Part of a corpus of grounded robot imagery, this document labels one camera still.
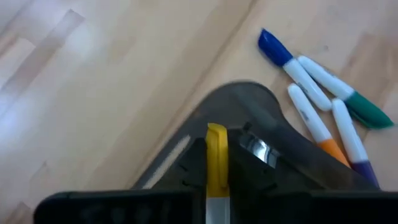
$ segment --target purple marker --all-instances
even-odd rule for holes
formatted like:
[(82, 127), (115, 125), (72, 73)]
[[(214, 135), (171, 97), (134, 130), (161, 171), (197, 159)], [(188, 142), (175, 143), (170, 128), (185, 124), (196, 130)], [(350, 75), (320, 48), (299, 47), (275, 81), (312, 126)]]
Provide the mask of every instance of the purple marker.
[(351, 167), (372, 182), (376, 187), (379, 187), (376, 175), (374, 174), (371, 163), (368, 159), (368, 154), (363, 147), (362, 141), (356, 134), (353, 121), (349, 116), (348, 110), (344, 102), (340, 99), (331, 101), (331, 109), (335, 117), (337, 128), (343, 140), (348, 159)]

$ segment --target blue marker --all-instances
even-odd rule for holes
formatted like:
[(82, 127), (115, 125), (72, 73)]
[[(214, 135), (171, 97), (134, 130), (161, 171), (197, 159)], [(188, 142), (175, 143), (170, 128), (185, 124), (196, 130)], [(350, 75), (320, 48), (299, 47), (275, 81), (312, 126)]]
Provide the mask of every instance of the blue marker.
[(329, 98), (293, 55), (270, 32), (263, 29), (258, 46), (277, 66), (282, 67), (307, 96), (323, 111), (331, 110)]

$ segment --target blue marker cap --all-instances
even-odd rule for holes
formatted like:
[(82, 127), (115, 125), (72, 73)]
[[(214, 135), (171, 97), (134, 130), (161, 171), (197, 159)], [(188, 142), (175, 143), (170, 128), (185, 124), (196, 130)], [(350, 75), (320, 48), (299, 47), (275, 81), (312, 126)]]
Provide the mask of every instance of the blue marker cap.
[(293, 58), (293, 55), (285, 48), (285, 46), (283, 46), (283, 44), (276, 39), (274, 35), (265, 29), (261, 30), (258, 45), (261, 51), (263, 51), (267, 57), (279, 67), (284, 66)]

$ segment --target orange marker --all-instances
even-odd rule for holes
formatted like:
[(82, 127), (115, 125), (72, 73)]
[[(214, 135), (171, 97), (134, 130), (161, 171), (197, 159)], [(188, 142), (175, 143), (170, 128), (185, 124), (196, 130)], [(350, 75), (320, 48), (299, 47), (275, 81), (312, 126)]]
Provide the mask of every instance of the orange marker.
[(294, 106), (297, 108), (305, 125), (310, 130), (315, 142), (329, 155), (339, 160), (344, 165), (349, 166), (343, 152), (333, 140), (328, 128), (323, 124), (317, 112), (313, 109), (311, 103), (304, 95), (304, 92), (296, 84), (291, 84), (287, 88)]

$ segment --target wooden floor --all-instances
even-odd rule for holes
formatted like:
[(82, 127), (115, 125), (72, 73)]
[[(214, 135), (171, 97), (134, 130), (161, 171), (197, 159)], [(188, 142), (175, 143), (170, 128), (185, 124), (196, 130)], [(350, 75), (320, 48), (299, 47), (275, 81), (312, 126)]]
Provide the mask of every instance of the wooden floor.
[[(0, 222), (30, 223), (54, 192), (129, 188), (233, 80), (270, 88), (308, 136), (291, 80), (259, 54), (261, 27), (398, 122), (397, 11), (396, 0), (2, 0)], [(381, 187), (398, 190), (398, 128), (358, 131)]]

